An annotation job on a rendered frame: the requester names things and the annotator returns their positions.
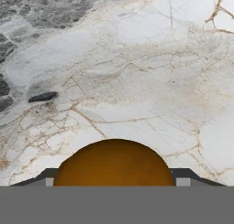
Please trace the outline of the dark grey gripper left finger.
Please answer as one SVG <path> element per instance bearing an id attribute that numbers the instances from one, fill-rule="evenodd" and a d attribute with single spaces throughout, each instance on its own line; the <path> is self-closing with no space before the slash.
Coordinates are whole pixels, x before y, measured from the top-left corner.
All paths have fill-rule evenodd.
<path id="1" fill-rule="evenodd" d="M 20 186 L 43 186 L 43 187 L 52 187 L 54 179 L 58 174 L 57 168 L 47 168 L 41 172 L 38 176 L 29 178 L 25 181 L 14 184 L 14 187 Z"/>

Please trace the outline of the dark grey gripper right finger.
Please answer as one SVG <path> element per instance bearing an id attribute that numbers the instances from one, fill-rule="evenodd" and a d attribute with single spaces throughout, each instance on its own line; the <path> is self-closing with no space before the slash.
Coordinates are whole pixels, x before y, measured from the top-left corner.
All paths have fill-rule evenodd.
<path id="1" fill-rule="evenodd" d="M 222 187 L 222 184 L 200 177 L 189 168 L 171 168 L 170 171 L 177 187 Z"/>

